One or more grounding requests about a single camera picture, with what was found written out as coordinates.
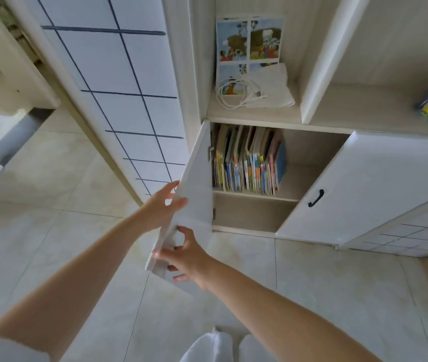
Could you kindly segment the row of children's books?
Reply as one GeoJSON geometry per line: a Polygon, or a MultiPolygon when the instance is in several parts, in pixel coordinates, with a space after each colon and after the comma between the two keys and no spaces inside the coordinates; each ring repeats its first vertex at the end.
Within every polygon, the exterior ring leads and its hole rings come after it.
{"type": "Polygon", "coordinates": [[[211,124],[212,186],[223,192],[275,196],[287,168],[280,128],[211,124]]]}

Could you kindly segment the white trousers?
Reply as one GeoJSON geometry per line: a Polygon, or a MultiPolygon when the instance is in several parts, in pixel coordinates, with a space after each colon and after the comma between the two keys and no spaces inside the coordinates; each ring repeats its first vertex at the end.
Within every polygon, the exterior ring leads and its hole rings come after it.
{"type": "Polygon", "coordinates": [[[199,337],[184,353],[180,362],[277,362],[265,347],[252,335],[246,335],[234,352],[230,334],[214,328],[199,337]]]}

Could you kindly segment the person's right hand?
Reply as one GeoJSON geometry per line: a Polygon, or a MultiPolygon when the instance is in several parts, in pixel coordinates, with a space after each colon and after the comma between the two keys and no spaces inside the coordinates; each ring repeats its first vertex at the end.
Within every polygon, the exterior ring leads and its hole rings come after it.
{"type": "Polygon", "coordinates": [[[182,272],[173,273],[171,281],[173,283],[184,284],[194,283],[203,291],[209,290],[208,275],[210,267],[214,264],[214,259],[197,244],[175,246],[173,249],[154,249],[151,252],[154,260],[175,265],[182,272]]]}

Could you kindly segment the white wardrobe door dark lines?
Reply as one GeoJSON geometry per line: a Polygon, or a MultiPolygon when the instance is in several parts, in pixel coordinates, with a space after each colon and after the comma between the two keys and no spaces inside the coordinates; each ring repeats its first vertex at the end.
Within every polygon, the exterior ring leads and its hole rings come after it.
{"type": "Polygon", "coordinates": [[[179,180],[189,152],[163,0],[23,1],[140,199],[179,180]]]}

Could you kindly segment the white shelf cabinet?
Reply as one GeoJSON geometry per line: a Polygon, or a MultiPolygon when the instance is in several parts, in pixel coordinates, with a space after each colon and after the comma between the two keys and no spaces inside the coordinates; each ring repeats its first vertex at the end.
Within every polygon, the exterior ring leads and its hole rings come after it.
{"type": "MultiPolygon", "coordinates": [[[[280,197],[213,191],[218,231],[277,237],[356,131],[428,137],[414,109],[428,88],[428,0],[163,0],[163,8],[190,153],[204,121],[281,128],[287,140],[280,197]],[[281,60],[294,106],[228,111],[217,102],[215,20],[238,15],[287,18],[281,60]]],[[[428,202],[400,216],[418,209],[428,202]]]]}

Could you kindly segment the white grid-lined panel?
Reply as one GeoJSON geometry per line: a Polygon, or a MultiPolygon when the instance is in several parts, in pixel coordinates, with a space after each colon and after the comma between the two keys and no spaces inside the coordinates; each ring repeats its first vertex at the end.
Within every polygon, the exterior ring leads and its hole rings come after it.
{"type": "Polygon", "coordinates": [[[367,239],[357,240],[348,249],[408,257],[428,257],[428,211],[379,231],[367,239]]]}

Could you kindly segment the white cloth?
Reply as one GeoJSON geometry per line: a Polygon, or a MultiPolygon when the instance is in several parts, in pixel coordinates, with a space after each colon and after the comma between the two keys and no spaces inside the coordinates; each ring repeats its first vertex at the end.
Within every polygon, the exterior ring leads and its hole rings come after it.
{"type": "Polygon", "coordinates": [[[295,99],[288,88],[287,68],[284,63],[261,66],[252,64],[249,72],[240,80],[247,89],[244,104],[247,108],[283,108],[295,104],[295,99]]]}

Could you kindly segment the white desk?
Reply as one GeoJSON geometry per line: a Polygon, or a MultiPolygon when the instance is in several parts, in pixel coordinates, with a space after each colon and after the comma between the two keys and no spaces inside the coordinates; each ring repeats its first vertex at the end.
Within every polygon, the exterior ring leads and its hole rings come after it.
{"type": "Polygon", "coordinates": [[[6,0],[0,0],[0,113],[56,109],[61,100],[42,71],[42,57],[6,0]]]}

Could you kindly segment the person's right forearm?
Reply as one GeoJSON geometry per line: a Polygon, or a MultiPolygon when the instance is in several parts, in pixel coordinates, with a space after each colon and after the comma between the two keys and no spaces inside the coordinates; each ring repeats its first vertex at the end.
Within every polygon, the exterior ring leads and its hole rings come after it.
{"type": "Polygon", "coordinates": [[[205,261],[198,280],[280,362],[382,362],[323,317],[224,263],[205,261]]]}

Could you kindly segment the illustrated picture book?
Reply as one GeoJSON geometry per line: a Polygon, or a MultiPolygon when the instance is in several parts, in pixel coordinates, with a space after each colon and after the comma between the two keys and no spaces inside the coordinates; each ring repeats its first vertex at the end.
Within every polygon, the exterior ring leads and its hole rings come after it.
{"type": "Polygon", "coordinates": [[[284,17],[237,17],[216,21],[216,87],[223,96],[246,90],[240,77],[279,63],[284,17]]]}

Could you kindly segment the plain white cabinet door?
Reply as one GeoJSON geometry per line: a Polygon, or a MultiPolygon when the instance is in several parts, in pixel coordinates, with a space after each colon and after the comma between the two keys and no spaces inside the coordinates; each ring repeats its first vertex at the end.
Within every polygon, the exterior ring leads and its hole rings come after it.
{"type": "Polygon", "coordinates": [[[207,250],[212,239],[213,189],[208,147],[211,146],[211,124],[204,121],[193,145],[186,168],[176,188],[175,197],[188,198],[186,207],[160,228],[153,249],[173,249],[183,245],[179,225],[191,228],[199,245],[207,250]]]}

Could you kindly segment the person's left hand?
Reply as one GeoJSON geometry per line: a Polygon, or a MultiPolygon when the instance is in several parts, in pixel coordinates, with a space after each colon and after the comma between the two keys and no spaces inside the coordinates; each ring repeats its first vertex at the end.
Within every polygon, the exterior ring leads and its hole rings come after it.
{"type": "Polygon", "coordinates": [[[179,180],[167,183],[154,193],[135,213],[135,223],[139,225],[142,233],[155,230],[171,219],[167,216],[167,205],[169,205],[173,199],[177,199],[173,191],[178,187],[179,183],[179,180]]]}

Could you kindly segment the person's left forearm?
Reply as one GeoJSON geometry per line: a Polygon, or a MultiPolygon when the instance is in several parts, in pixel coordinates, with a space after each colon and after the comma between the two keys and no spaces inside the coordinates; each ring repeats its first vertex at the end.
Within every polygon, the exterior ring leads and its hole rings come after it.
{"type": "Polygon", "coordinates": [[[124,219],[0,318],[0,341],[59,362],[91,315],[133,243],[141,211],[124,219]]]}

